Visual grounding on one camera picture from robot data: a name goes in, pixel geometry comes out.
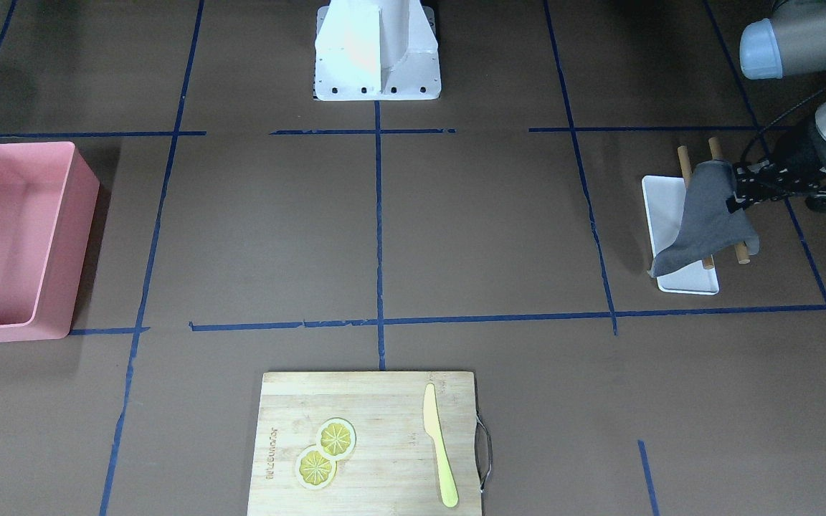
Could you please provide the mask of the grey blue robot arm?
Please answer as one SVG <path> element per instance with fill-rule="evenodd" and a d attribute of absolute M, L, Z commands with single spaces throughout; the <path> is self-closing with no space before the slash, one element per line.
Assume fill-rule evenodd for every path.
<path fill-rule="evenodd" d="M 745 27 L 739 61 L 751 80 L 825 72 L 826 1 L 774 2 L 769 19 Z M 734 179 L 730 212 L 803 196 L 811 210 L 826 213 L 826 101 L 790 128 L 769 156 L 758 163 L 741 159 Z"/>

